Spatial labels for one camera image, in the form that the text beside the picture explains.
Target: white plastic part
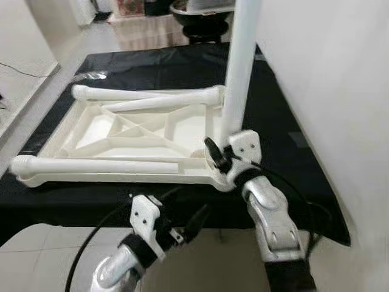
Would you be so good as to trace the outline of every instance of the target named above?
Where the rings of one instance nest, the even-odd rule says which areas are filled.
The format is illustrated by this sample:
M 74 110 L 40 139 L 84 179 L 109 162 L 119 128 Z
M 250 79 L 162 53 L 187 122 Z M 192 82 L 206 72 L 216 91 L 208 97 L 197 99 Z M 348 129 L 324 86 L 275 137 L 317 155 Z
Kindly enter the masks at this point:
M 222 132 L 218 144 L 220 147 L 225 147 L 228 144 L 228 137 L 242 128 L 261 2 L 260 0 L 236 0 L 225 80 Z
M 261 161 L 260 137 L 257 132 L 245 130 L 229 136 L 229 144 L 235 155 L 247 161 Z
M 103 108 L 112 112 L 144 110 L 148 108 L 166 108 L 183 105 L 216 105 L 221 103 L 220 90 L 222 86 L 213 86 L 186 94 L 175 96 L 161 96 L 152 99 L 133 100 L 129 102 L 104 105 Z
M 86 85 L 73 85 L 72 95 L 78 100 L 137 100 L 170 96 L 155 92 L 93 88 Z
M 177 163 L 109 161 L 93 159 L 37 158 L 19 155 L 13 158 L 11 172 L 17 176 L 37 173 L 178 173 Z
M 158 259 L 163 261 L 165 252 L 159 246 L 156 240 L 157 231 L 154 230 L 154 224 L 159 218 L 159 215 L 158 207 L 145 195 L 137 195 L 133 198 L 129 222 L 134 228 L 135 233 L 141 236 L 158 256 Z
M 200 89 L 153 91 L 182 96 Z M 220 86 L 219 100 L 224 87 Z M 38 154 L 39 158 L 74 161 L 166 162 L 178 173 L 36 173 L 17 179 L 29 187 L 47 181 L 211 184 L 228 191 L 225 176 L 214 169 L 205 151 L 205 136 L 218 141 L 221 103 L 173 108 L 140 109 L 112 113 L 104 108 L 113 101 L 77 100 Z

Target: black wrist strap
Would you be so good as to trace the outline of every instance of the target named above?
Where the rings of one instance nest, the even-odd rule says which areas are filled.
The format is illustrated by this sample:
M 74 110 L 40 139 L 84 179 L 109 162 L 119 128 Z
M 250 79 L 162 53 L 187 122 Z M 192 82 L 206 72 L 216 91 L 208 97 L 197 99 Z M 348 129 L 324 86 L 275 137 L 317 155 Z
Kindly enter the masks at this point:
M 122 244 L 128 246 L 130 250 L 132 250 L 144 269 L 151 266 L 157 259 L 157 255 L 139 235 L 127 235 L 120 243 L 120 245 Z
M 265 263 L 272 292 L 316 291 L 309 263 L 305 260 Z
M 239 191 L 242 191 L 242 188 L 244 184 L 248 181 L 250 181 L 253 178 L 256 178 L 257 176 L 264 175 L 264 173 L 256 168 L 256 167 L 251 167 L 249 169 L 244 170 L 241 172 L 233 181 L 233 183 L 236 185 L 236 189 Z

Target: black cable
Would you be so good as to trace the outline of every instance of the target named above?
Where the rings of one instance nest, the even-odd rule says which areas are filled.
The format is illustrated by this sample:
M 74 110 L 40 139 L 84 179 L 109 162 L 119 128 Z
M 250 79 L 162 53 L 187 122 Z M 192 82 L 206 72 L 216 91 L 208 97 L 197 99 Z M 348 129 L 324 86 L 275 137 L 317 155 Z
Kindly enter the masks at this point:
M 232 156 L 233 158 L 235 159 L 239 159 L 242 161 L 242 159 L 239 157 L 239 156 Z M 308 199 L 290 182 L 288 181 L 285 177 L 283 177 L 282 175 L 280 175 L 279 173 L 273 171 L 273 170 L 270 170 L 268 169 L 267 167 L 264 167 L 263 165 L 255 162 L 255 161 L 251 161 L 250 162 L 253 166 L 255 167 L 258 167 L 259 169 L 261 169 L 264 173 L 268 173 L 270 175 L 273 175 L 273 176 L 276 176 L 277 178 L 281 179 L 284 183 L 286 183 L 299 197 L 300 199 L 306 203 L 307 205 L 307 208 L 308 208 L 308 212 L 309 212 L 309 219 L 310 219 L 310 225 L 311 225 L 311 231 L 309 231 L 309 238 L 308 238 L 308 244 L 307 244 L 307 250 L 306 250 L 306 254 L 305 254 L 305 260 L 308 262 L 309 261 L 309 258 L 312 254 L 312 251 L 314 250 L 314 248 L 317 246 L 317 244 L 319 243 L 319 241 L 323 238 L 323 235 L 322 234 L 317 234 L 315 235 L 315 232 L 316 232 L 316 224 L 315 224 L 315 220 L 314 220 L 314 216 L 313 216 L 313 211 L 312 211 L 312 208 L 311 206 L 315 206 L 315 207 L 318 207 L 320 208 L 325 214 L 326 216 L 328 217 L 328 224 L 327 224 L 327 228 L 325 228 L 324 230 L 322 230 L 322 233 L 324 233 L 325 231 L 327 231 L 327 229 L 331 226 L 331 223 L 332 223 L 332 214 L 330 213 L 330 211 L 320 205 L 320 204 L 317 204 L 317 203 L 313 203 L 313 202 L 310 202 L 308 201 Z
M 177 192 L 179 189 L 181 189 L 181 187 L 175 187 L 169 191 L 167 191 L 166 193 L 164 193 L 163 195 L 161 195 L 162 198 L 166 198 L 168 197 L 169 195 L 171 195 L 172 193 L 175 193 Z M 108 219 L 110 219 L 113 215 L 115 215 L 117 212 L 127 208 L 127 207 L 130 207 L 132 202 L 127 202 L 119 207 L 117 207 L 116 209 L 114 209 L 113 211 L 111 211 L 107 216 L 105 216 L 99 223 L 98 225 L 96 225 L 96 227 L 92 230 L 92 232 L 86 237 L 85 241 L 83 242 L 83 244 L 81 245 L 80 249 L 78 250 L 77 254 L 75 255 L 74 259 L 73 259 L 73 263 L 72 263 L 72 266 L 69 270 L 69 274 L 67 275 L 67 279 L 66 279 L 66 285 L 65 285 L 65 292 L 70 292 L 71 290 L 71 285 L 72 285 L 72 280 L 73 280 L 73 276 L 74 276 L 74 272 L 75 272 L 75 269 L 77 267 L 77 264 L 78 264 L 78 261 L 80 260 L 80 257 L 82 256 L 85 248 L 87 247 L 88 243 L 91 241 L 91 239 L 93 238 L 93 236 L 97 233 L 97 231 L 100 230 L 100 228 L 108 221 Z
M 20 74 L 31 76 L 31 77 L 35 77 L 35 78 L 46 78 L 46 77 L 50 77 L 50 76 L 53 76 L 53 75 L 58 73 L 58 70 L 57 70 L 57 71 L 55 71 L 55 72 L 53 72 L 53 73 L 51 73 L 49 75 L 39 76 L 39 75 L 33 75 L 33 74 L 29 74 L 29 73 L 20 71 L 19 69 L 15 68 L 15 67 L 12 67 L 11 65 L 7 65 L 7 64 L 1 63 L 1 62 L 0 62 L 0 65 L 3 65 L 3 66 L 8 67 L 8 68 L 11 68 L 11 69 L 15 70 L 16 72 L 19 72 Z

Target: black tablecloth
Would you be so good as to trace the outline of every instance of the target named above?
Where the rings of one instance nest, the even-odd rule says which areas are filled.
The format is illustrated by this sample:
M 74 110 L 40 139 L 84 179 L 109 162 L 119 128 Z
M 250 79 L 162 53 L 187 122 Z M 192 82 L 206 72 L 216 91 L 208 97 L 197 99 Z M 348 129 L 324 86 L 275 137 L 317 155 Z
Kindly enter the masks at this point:
M 111 89 L 188 89 L 224 84 L 228 44 L 198 44 L 139 52 L 89 55 L 80 72 L 107 71 L 106 79 L 83 80 L 79 84 Z M 292 181 L 311 201 L 333 213 L 326 235 L 349 245 L 349 233 L 336 198 L 311 149 L 305 145 L 287 102 L 267 63 L 254 61 L 244 128 L 260 134 L 262 163 Z M 37 155 L 50 134 L 74 102 L 69 85 L 32 134 L 20 154 Z M 289 212 L 297 226 L 309 229 L 306 207 L 281 181 L 273 181 L 287 196 Z M 129 193 L 158 197 L 174 185 L 139 183 L 47 182 L 30 189 L 10 173 L 0 180 L 0 245 L 22 228 L 35 223 L 62 226 L 94 226 Z M 184 185 L 174 204 L 173 221 L 182 226 L 204 203 L 213 206 L 208 228 L 251 228 L 252 220 L 237 192 L 221 193 L 212 186 Z M 316 225 L 324 217 L 315 212 Z M 128 226 L 128 211 L 107 226 Z

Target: floor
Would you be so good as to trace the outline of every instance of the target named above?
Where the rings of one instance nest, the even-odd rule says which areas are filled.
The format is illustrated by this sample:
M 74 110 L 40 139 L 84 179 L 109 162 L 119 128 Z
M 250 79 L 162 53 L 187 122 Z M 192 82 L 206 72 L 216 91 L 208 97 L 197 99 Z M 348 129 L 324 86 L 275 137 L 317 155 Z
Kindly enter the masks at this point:
M 0 248 L 0 290 L 64 291 L 72 260 L 91 228 L 31 226 Z M 71 291 L 87 291 L 98 262 L 112 254 L 128 228 L 103 228 L 86 248 Z M 168 253 L 137 291 L 269 291 L 251 230 L 204 229 L 190 245 Z

